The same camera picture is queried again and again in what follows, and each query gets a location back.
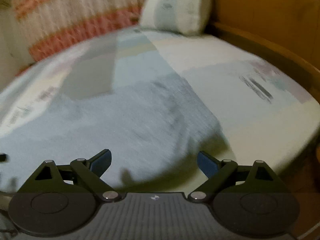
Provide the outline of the pastel patchwork pillow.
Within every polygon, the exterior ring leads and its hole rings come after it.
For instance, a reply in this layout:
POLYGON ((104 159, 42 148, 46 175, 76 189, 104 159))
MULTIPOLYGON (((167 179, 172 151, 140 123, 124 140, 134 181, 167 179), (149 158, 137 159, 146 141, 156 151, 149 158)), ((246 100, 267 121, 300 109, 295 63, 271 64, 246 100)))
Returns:
POLYGON ((139 26, 197 36, 203 32, 212 6, 213 0, 145 0, 139 26))

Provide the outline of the red patterned curtain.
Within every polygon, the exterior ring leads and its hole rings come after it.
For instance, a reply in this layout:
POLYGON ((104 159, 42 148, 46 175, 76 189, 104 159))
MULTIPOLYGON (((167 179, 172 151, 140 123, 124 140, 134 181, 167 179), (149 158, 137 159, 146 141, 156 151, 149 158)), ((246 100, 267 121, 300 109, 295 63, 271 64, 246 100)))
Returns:
POLYGON ((36 61, 137 24, 144 0, 10 0, 36 61))

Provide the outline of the light blue fleece pants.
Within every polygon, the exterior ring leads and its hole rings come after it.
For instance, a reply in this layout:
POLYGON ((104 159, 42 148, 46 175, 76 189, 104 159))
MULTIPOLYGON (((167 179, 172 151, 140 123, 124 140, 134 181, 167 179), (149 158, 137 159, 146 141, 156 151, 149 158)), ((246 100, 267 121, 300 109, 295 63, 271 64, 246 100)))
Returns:
POLYGON ((1 189, 17 191, 44 160, 68 164, 108 149, 102 179, 116 189, 184 180, 200 151, 227 148, 221 125, 189 83, 171 74, 83 100, 57 96, 38 118, 1 138, 1 189))

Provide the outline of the brown wooden headboard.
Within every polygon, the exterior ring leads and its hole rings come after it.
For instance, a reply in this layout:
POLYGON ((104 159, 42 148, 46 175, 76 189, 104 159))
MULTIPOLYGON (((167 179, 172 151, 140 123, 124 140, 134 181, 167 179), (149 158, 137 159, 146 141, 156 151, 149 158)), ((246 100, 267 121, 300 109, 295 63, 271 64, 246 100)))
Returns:
POLYGON ((319 0, 213 0, 205 32, 265 59, 319 99, 319 0))

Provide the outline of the patchwork pastel bed sheet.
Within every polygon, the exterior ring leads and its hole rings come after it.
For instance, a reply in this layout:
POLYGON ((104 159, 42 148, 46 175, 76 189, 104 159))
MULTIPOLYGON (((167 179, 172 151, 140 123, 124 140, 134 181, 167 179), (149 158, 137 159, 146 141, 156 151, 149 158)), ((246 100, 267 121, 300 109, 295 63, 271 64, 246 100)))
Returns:
MULTIPOLYGON (((81 42, 33 66, 1 93, 1 138, 41 116, 59 95, 83 100, 175 74, 218 119, 227 148, 213 155, 281 172, 319 130, 319 103, 295 80, 260 57, 214 36, 124 29, 81 42)), ((144 187, 190 191, 163 178, 144 187)))

